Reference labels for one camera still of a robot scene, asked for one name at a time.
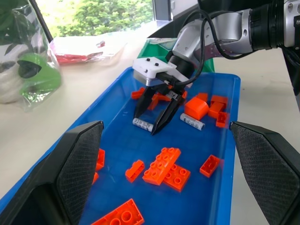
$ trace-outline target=blue plastic bin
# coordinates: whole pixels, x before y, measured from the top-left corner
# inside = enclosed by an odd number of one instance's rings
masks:
[[[136,100],[130,98],[142,85],[133,78],[132,68],[122,75],[70,127],[103,120],[101,148],[105,150],[105,166],[90,190],[80,224],[89,225],[133,198],[147,225],[214,225],[229,224],[233,184],[235,144],[228,129],[216,127],[216,120],[205,116],[206,124],[199,131],[180,120],[183,106],[160,133],[132,125]],[[240,79],[235,75],[203,73],[187,90],[187,100],[199,92],[228,97],[226,111],[230,121],[237,120]],[[141,119],[154,122],[168,103],[159,103]],[[57,142],[45,153],[53,150]],[[165,184],[155,186],[142,180],[142,174],[129,183],[125,171],[138,159],[146,169],[163,147],[181,150],[177,165],[189,170],[191,176],[179,193]],[[199,173],[201,165],[213,154],[221,163],[210,178]],[[7,205],[30,171],[0,200],[0,211]]]

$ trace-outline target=robotic arm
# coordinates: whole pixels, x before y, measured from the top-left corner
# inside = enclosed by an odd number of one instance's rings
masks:
[[[200,75],[204,61],[225,57],[235,60],[261,49],[281,47],[288,59],[299,57],[288,47],[300,48],[300,0],[274,0],[240,12],[198,11],[203,20],[186,24],[167,55],[168,63],[156,58],[136,59],[134,77],[147,86],[139,99],[134,118],[148,108],[156,92],[171,97],[169,106],[156,119],[152,135],[166,126],[183,104],[184,88]]]

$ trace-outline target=white table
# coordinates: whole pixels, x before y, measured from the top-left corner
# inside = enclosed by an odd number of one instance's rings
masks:
[[[113,67],[98,63],[63,67],[63,85],[30,113],[0,105],[0,198],[132,65],[143,44],[144,40],[128,44]],[[239,121],[273,129],[300,150],[300,114],[280,50],[260,51],[238,61],[216,59],[215,67],[217,72],[242,79]],[[237,155],[235,159],[231,223],[267,224],[245,182]]]

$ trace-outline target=textured gripper pad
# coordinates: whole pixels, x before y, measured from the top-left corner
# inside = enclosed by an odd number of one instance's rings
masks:
[[[231,131],[251,192],[269,224],[280,224],[300,191],[298,176],[262,134],[236,124]]]
[[[101,126],[83,133],[57,179],[57,189],[72,224],[78,224],[94,178]]]

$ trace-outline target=white cylindrical part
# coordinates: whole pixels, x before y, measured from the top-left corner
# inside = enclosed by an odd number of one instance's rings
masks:
[[[183,122],[186,122],[187,124],[195,127],[196,129],[198,130],[202,130],[204,127],[205,127],[205,124],[198,121],[198,120],[195,120],[194,118],[186,115],[186,114],[181,114],[180,116],[180,119],[183,121]]]
[[[134,118],[132,123],[133,123],[133,125],[143,128],[144,130],[152,132],[153,124],[150,124],[150,123],[140,120],[138,118]]]

